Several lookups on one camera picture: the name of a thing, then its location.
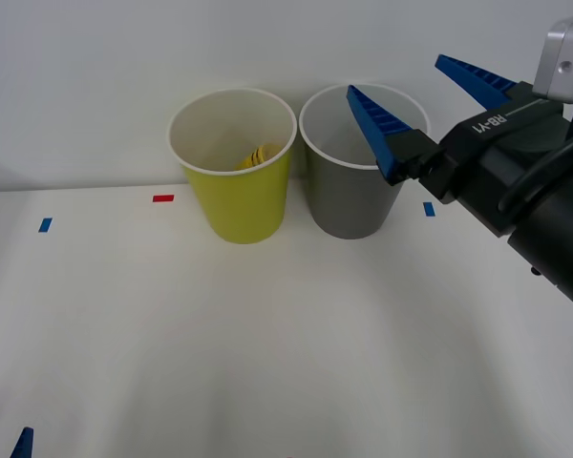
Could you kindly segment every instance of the cup rim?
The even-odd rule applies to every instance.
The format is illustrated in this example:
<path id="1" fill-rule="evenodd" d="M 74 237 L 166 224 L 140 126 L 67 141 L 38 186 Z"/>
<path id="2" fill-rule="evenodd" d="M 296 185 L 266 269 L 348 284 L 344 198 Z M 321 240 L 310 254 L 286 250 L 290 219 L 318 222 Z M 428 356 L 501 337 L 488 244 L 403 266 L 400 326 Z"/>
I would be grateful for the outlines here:
<path id="1" fill-rule="evenodd" d="M 193 164 L 190 164 L 186 160 L 182 159 L 182 157 L 177 155 L 176 151 L 174 151 L 174 148 L 172 148 L 172 142 L 170 141 L 170 133 L 172 132 L 172 126 L 174 125 L 174 121 L 176 120 L 176 118 L 184 110 L 186 110 L 188 107 L 190 107 L 194 103 L 197 103 L 200 100 L 209 97 L 210 95 L 215 95 L 215 94 L 220 94 L 220 93 L 257 93 L 257 94 L 262 94 L 262 95 L 268 96 L 268 97 L 273 98 L 274 100 L 278 101 L 286 109 L 286 112 L 290 115 L 290 121 L 291 121 L 291 126 L 292 126 L 292 133 L 290 135 L 290 139 L 286 143 L 286 146 L 280 151 L 280 153 L 278 153 L 272 159 L 270 159 L 270 160 L 268 160 L 262 164 L 255 165 L 254 167 L 249 167 L 247 169 L 234 170 L 234 171 L 217 171 L 217 170 L 203 169 L 202 167 L 197 167 Z M 176 114 L 174 114 L 172 116 L 172 118 L 170 119 L 170 123 L 168 124 L 168 131 L 167 131 L 167 142 L 168 142 L 168 145 L 170 147 L 170 153 L 172 153 L 172 156 L 175 157 L 176 160 L 179 162 L 179 164 L 182 165 L 183 167 L 186 167 L 187 169 L 191 169 L 195 172 L 199 172 L 199 173 L 204 174 L 204 175 L 212 175 L 212 176 L 216 176 L 216 177 L 235 177 L 237 175 L 246 175 L 246 174 L 250 174 L 252 172 L 256 172 L 256 171 L 261 170 L 264 167 L 268 167 L 269 165 L 278 161 L 282 156 L 285 155 L 285 153 L 293 145 L 293 142 L 295 141 L 295 136 L 297 136 L 297 128 L 298 128 L 298 124 L 297 124 L 297 118 L 295 117 L 295 113 L 290 108 L 290 106 L 282 98 L 280 98 L 278 95 L 269 93 L 268 91 L 264 91 L 262 89 L 256 89 L 256 88 L 227 88 L 227 89 L 220 89 L 218 91 L 212 91 L 210 93 L 202 94 L 198 97 L 195 97 L 193 100 L 189 101 L 188 103 L 184 104 L 176 112 Z"/>
<path id="2" fill-rule="evenodd" d="M 302 137 L 304 138 L 304 141 L 306 142 L 307 146 L 309 148 L 311 148 L 314 153 L 316 153 L 320 157 L 325 158 L 326 160 L 333 162 L 334 164 L 341 165 L 342 167 L 348 167 L 350 169 L 356 169 L 356 170 L 379 170 L 377 164 L 373 164 L 373 165 L 353 164 L 351 162 L 346 162 L 345 160 L 336 159 L 335 157 L 332 157 L 332 156 L 328 155 L 327 153 L 324 153 L 322 150 L 317 148 L 316 145 L 314 145 L 314 143 L 312 143 L 312 141 L 308 138 L 308 135 L 306 134 L 306 130 L 304 129 L 304 115 L 306 114 L 306 110 L 308 109 L 308 106 L 316 98 L 318 98 L 319 96 L 321 96 L 324 93 L 327 93 L 329 91 L 333 91 L 335 89 L 347 88 L 349 85 L 350 84 L 335 84 L 335 85 L 329 86 L 328 88 L 325 88 L 324 90 L 313 95 L 306 102 L 306 104 L 304 105 L 304 108 L 302 108 L 302 111 L 299 113 L 299 132 L 301 132 Z M 431 121 L 429 120 L 429 116 L 427 115 L 427 112 L 425 111 L 425 109 L 422 108 L 422 105 L 420 105 L 420 103 L 418 103 L 413 97 L 404 93 L 403 91 L 399 91 L 396 88 L 392 88 L 391 86 L 387 86 L 386 84 L 358 83 L 358 85 L 359 86 L 373 86 L 376 88 L 388 89 L 389 91 L 391 91 L 393 93 L 399 94 L 399 95 L 407 98 L 422 113 L 422 116 L 424 117 L 424 121 L 427 124 L 426 129 L 425 129 L 425 134 L 428 136 L 431 136 Z"/>

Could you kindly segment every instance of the black cable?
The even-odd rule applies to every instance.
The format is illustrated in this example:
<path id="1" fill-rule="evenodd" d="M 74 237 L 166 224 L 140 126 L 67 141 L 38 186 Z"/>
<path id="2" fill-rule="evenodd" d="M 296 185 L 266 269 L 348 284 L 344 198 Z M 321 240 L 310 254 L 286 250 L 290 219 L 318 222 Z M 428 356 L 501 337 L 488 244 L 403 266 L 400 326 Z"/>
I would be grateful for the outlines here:
<path id="1" fill-rule="evenodd" d="M 499 201 L 499 212 L 509 212 L 517 200 L 530 192 L 533 187 L 539 185 L 538 178 L 546 171 L 547 167 L 555 165 L 558 160 L 565 158 L 572 153 L 573 137 L 564 143 L 558 150 L 554 150 L 538 160 L 530 169 L 524 172 L 524 174 L 518 178 L 514 184 L 512 184 Z"/>

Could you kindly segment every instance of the gray paper cup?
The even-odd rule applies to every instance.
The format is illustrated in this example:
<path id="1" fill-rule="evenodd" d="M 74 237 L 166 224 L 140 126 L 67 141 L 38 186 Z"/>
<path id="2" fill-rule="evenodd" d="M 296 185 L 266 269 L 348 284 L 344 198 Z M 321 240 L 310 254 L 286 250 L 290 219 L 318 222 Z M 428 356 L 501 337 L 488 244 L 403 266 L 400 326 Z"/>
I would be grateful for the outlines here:
<path id="1" fill-rule="evenodd" d="M 378 84 L 356 87 L 374 102 L 429 134 L 429 117 L 418 102 Z M 401 185 L 390 186 L 358 127 L 346 92 L 333 86 L 313 96 L 299 116 L 306 142 L 306 194 L 316 224 L 340 239 L 362 239 L 384 223 Z"/>

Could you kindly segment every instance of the blue tape marker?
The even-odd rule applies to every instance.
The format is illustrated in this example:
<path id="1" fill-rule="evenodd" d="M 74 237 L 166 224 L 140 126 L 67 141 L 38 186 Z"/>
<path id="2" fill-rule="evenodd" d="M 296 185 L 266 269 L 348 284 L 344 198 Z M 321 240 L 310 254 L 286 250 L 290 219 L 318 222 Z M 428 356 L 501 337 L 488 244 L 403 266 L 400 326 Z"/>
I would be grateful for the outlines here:
<path id="1" fill-rule="evenodd" d="M 423 202 L 424 205 L 424 213 L 427 217 L 434 217 L 435 216 L 435 209 L 433 208 L 433 204 L 431 202 Z"/>
<path id="2" fill-rule="evenodd" d="M 49 232 L 51 221 L 53 221 L 53 218 L 44 218 L 40 223 L 40 229 L 38 229 L 38 232 Z"/>

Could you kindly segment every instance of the yellow object inside cup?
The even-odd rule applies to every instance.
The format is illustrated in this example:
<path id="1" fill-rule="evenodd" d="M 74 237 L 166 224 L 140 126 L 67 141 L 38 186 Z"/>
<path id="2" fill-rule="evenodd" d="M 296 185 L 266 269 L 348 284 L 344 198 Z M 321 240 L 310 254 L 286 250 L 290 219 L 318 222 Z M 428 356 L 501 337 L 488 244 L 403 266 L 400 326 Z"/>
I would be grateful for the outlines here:
<path id="1" fill-rule="evenodd" d="M 250 167 L 263 164 L 267 160 L 277 156 L 281 150 L 282 148 L 280 146 L 274 145 L 273 143 L 261 145 L 252 155 L 248 156 L 245 160 L 238 164 L 236 170 L 249 169 Z"/>

